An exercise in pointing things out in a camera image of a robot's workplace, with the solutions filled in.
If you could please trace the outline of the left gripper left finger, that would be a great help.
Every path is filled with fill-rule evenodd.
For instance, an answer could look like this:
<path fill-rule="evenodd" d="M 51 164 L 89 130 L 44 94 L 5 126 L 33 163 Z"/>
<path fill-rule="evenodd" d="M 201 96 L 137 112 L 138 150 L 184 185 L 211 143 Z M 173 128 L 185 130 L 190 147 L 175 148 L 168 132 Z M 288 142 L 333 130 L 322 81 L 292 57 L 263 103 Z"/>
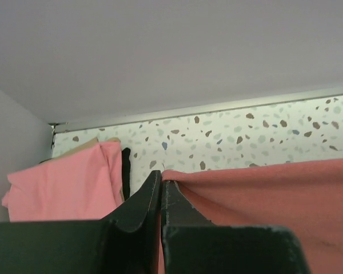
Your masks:
<path fill-rule="evenodd" d="M 157 273 L 161 173 L 99 220 L 0 223 L 0 273 Z"/>

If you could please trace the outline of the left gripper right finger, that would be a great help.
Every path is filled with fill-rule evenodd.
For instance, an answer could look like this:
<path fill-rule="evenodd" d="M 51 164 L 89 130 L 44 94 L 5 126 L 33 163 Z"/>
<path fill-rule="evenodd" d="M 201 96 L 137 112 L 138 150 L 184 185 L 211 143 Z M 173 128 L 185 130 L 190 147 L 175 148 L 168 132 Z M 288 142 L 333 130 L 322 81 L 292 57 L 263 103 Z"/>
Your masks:
<path fill-rule="evenodd" d="M 163 183 L 161 226 L 165 273 L 310 273 L 291 230 L 215 225 L 173 181 Z"/>

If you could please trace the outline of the dusty red t shirt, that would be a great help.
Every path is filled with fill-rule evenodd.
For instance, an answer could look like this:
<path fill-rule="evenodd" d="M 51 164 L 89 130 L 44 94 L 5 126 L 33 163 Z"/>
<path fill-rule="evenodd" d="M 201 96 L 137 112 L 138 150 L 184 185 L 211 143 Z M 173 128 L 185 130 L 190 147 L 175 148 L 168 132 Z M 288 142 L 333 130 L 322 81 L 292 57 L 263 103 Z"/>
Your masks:
<path fill-rule="evenodd" d="M 183 173 L 164 181 L 216 225 L 281 225 L 313 273 L 343 273 L 343 159 Z"/>

